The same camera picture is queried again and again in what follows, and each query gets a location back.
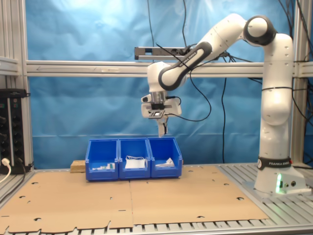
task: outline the robotic arm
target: robotic arm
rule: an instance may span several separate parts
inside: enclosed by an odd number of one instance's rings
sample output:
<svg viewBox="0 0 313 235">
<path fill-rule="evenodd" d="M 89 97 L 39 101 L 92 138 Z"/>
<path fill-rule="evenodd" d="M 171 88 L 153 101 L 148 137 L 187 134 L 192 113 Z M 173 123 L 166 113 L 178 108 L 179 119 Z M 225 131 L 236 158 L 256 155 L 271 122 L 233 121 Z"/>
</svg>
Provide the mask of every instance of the robotic arm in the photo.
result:
<svg viewBox="0 0 313 235">
<path fill-rule="evenodd" d="M 155 119 L 159 136 L 165 135 L 168 117 L 181 114 L 179 100 L 169 98 L 167 91 L 183 85 L 188 72 L 201 61 L 213 60 L 241 39 L 264 49 L 259 172 L 254 187 L 267 195 L 308 192 L 303 175 L 291 166 L 289 158 L 292 39 L 277 33 L 267 17 L 255 16 L 246 21 L 231 14 L 212 27 L 182 62 L 149 65 L 150 94 L 141 99 L 142 115 Z"/>
</svg>

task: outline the blue storage bin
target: blue storage bin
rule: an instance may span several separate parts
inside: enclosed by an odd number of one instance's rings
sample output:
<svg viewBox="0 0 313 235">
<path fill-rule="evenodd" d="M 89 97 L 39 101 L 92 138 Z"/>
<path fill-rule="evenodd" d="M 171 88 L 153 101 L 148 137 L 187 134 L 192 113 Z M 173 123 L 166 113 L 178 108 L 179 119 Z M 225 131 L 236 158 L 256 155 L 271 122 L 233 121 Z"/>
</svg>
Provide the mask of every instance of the blue storage bin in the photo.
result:
<svg viewBox="0 0 313 235">
<path fill-rule="evenodd" d="M 95 169 L 113 163 L 114 169 Z M 86 154 L 86 179 L 118 179 L 118 140 L 90 140 Z"/>
<path fill-rule="evenodd" d="M 148 138 L 151 153 L 151 177 L 179 177 L 182 170 L 182 156 L 174 137 L 171 138 Z M 157 164 L 165 163 L 169 158 L 174 162 L 174 167 L 156 167 Z"/>
<path fill-rule="evenodd" d="M 142 139 L 119 139 L 119 178 L 120 179 L 141 179 L 150 178 L 151 161 L 148 141 Z M 125 169 L 126 156 L 143 157 L 146 160 L 145 168 Z"/>
</svg>

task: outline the cardboard sheet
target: cardboard sheet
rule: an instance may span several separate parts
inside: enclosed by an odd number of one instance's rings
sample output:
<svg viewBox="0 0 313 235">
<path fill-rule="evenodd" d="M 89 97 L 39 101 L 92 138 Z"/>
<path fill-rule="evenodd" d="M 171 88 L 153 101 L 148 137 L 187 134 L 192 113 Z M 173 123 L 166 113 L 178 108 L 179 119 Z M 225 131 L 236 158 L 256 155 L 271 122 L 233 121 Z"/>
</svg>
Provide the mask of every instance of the cardboard sheet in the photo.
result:
<svg viewBox="0 0 313 235">
<path fill-rule="evenodd" d="M 183 167 L 180 179 L 131 181 L 131 191 L 134 224 L 268 218 L 215 166 Z"/>
<path fill-rule="evenodd" d="M 0 234 L 132 227 L 129 181 L 87 183 L 85 174 L 37 173 L 0 210 Z"/>
<path fill-rule="evenodd" d="M 0 234 L 64 233 L 135 224 L 268 218 L 214 166 L 180 179 L 88 183 L 85 174 L 37 173 L 0 210 Z"/>
</svg>

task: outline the blue backdrop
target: blue backdrop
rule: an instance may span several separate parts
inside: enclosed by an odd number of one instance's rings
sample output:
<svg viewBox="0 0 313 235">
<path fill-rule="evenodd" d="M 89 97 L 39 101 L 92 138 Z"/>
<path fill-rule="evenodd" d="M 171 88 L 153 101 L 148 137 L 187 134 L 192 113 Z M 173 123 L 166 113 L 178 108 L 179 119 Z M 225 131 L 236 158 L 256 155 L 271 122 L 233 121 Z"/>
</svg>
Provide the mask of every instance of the blue backdrop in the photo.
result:
<svg viewBox="0 0 313 235">
<path fill-rule="evenodd" d="M 182 0 L 149 0 L 155 42 L 183 47 Z M 288 33 L 286 16 L 272 0 L 186 0 L 187 44 L 197 43 L 230 13 L 245 19 L 268 16 Z M 146 0 L 26 0 L 30 60 L 134 61 L 134 47 L 152 46 Z M 263 51 L 245 42 L 228 50 L 251 61 Z M 155 121 L 144 119 L 140 98 L 146 78 L 30 77 L 35 167 L 67 168 L 83 159 L 89 139 L 155 136 Z M 197 78 L 212 104 L 211 116 L 199 123 L 173 117 L 169 134 L 177 138 L 185 164 L 221 163 L 223 78 Z M 182 116 L 198 119 L 209 107 L 190 81 L 172 92 L 182 99 Z M 259 152 L 261 85 L 230 78 L 226 109 L 225 160 L 255 162 Z"/>
</svg>

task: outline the white paper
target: white paper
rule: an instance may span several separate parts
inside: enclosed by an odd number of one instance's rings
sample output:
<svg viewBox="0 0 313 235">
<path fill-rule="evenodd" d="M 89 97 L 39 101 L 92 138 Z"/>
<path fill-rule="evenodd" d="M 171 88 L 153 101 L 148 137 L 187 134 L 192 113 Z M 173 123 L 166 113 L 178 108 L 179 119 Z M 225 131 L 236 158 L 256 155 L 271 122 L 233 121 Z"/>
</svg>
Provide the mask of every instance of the white paper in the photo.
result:
<svg viewBox="0 0 313 235">
<path fill-rule="evenodd" d="M 169 158 L 166 163 L 157 164 L 156 167 L 175 167 L 174 162 L 171 158 Z"/>
<path fill-rule="evenodd" d="M 145 168 L 146 160 L 143 157 L 126 156 L 125 169 Z"/>
</svg>

